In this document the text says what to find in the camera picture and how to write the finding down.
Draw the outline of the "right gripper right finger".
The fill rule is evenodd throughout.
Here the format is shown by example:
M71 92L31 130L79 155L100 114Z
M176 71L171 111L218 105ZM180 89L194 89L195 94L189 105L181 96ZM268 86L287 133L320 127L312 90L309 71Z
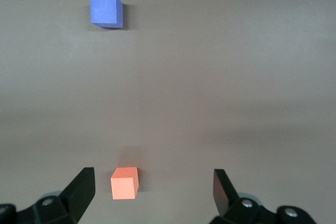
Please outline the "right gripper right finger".
M314 223L303 209L280 206L271 212L249 197L241 197L223 169L215 169L213 197L219 215L211 223Z

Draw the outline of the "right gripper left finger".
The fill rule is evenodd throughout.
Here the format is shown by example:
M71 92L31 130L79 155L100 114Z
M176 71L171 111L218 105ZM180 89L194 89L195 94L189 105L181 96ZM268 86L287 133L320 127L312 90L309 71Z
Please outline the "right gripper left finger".
M85 167L58 196L46 196L17 211L1 204L1 223L78 223L95 196L93 167Z

